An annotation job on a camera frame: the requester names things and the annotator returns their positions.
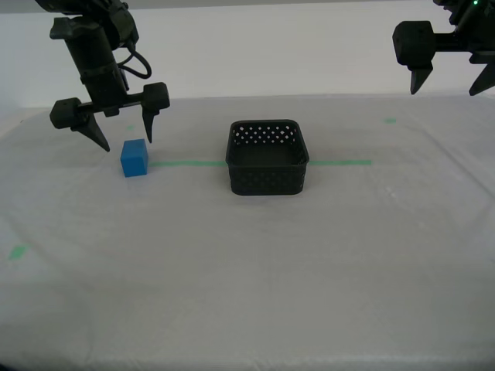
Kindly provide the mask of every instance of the black cable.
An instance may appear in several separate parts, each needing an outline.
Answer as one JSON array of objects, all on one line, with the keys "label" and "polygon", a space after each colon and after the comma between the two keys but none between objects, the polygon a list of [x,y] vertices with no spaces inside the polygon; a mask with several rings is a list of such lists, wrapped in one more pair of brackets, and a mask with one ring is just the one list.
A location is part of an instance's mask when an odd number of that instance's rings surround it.
[{"label": "black cable", "polygon": [[[152,67],[149,65],[149,63],[146,60],[146,58],[143,57],[138,52],[136,52],[135,47],[131,43],[129,43],[127,45],[127,49],[129,50],[129,52],[130,52],[131,55],[124,62],[119,63],[118,64],[118,67],[120,69],[124,70],[124,71],[127,71],[127,72],[133,74],[136,77],[139,77],[140,79],[143,79],[143,80],[149,79],[152,76]],[[140,73],[140,72],[138,72],[136,70],[133,70],[131,67],[125,66],[125,64],[129,60],[131,60],[133,57],[135,57],[139,62],[141,62],[142,65],[146,68],[146,74]]]},{"label": "black cable", "polygon": [[131,54],[130,56],[128,56],[125,60],[123,60],[122,62],[120,63],[117,63],[117,66],[124,66],[125,64],[131,62],[132,58],[134,58],[134,56]]}]

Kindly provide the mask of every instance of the green tape line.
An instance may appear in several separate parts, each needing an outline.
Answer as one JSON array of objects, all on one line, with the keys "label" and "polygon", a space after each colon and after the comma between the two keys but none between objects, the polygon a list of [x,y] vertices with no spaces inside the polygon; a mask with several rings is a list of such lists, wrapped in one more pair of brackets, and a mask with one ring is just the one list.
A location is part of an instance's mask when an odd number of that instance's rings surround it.
[{"label": "green tape line", "polygon": [[27,252],[29,248],[26,245],[18,245],[12,249],[9,255],[9,260],[14,261],[14,260],[19,260],[21,259],[24,254]]},{"label": "green tape line", "polygon": [[372,166],[371,160],[310,161],[312,166]]},{"label": "green tape line", "polygon": [[[371,160],[340,160],[340,161],[310,161],[311,166],[371,166]],[[224,161],[197,161],[197,160],[182,160],[182,161],[162,161],[152,162],[149,164],[152,168],[175,168],[178,166],[194,166],[194,167],[209,167],[209,168],[224,168],[227,163]]]},{"label": "green tape line", "polygon": [[152,168],[173,168],[176,166],[196,166],[196,167],[218,167],[223,168],[227,166],[225,161],[196,161],[196,160],[185,160],[185,161],[162,161],[162,162],[152,162],[149,164]]}]

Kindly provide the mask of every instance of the perforated basket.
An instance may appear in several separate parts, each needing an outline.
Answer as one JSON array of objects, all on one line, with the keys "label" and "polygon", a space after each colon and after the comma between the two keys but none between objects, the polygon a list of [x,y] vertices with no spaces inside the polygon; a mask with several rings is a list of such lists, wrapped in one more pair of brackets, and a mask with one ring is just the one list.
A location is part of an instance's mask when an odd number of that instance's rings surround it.
[{"label": "perforated basket", "polygon": [[239,121],[230,127],[227,164],[232,192],[238,195],[298,194],[308,162],[295,121]]}]

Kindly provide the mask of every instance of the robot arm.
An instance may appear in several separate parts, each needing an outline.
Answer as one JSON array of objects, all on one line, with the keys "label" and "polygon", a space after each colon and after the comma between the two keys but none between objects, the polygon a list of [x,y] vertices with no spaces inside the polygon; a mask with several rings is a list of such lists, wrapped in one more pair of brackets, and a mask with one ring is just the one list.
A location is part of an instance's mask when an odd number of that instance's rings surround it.
[{"label": "robot arm", "polygon": [[428,21],[403,22],[394,32],[397,61],[412,72],[416,94],[433,71],[436,52],[469,52],[472,64],[486,64],[469,93],[495,87],[495,0],[433,0],[452,13],[453,33],[435,34]]},{"label": "robot arm", "polygon": [[[154,83],[146,85],[143,93],[127,94],[125,71],[142,79],[152,75],[148,62],[136,51],[139,35],[127,4],[120,0],[36,1],[48,12],[77,15],[72,19],[56,18],[50,38],[65,41],[92,100],[86,104],[77,98],[57,101],[50,114],[55,128],[78,131],[110,151],[94,114],[117,116],[121,108],[141,104],[146,134],[151,142],[153,119],[161,109],[170,106],[169,93],[164,83]],[[113,51],[121,47],[127,48],[130,56],[117,63]],[[143,64],[146,74],[126,66],[132,58]]]}]

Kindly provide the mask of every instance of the black basket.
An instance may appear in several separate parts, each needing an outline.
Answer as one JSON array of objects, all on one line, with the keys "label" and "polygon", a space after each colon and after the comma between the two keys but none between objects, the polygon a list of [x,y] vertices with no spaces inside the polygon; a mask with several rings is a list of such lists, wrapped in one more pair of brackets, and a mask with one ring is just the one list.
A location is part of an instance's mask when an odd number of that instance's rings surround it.
[{"label": "black basket", "polygon": [[240,196],[298,194],[308,162],[295,121],[239,121],[230,127],[227,164],[232,192]]}]

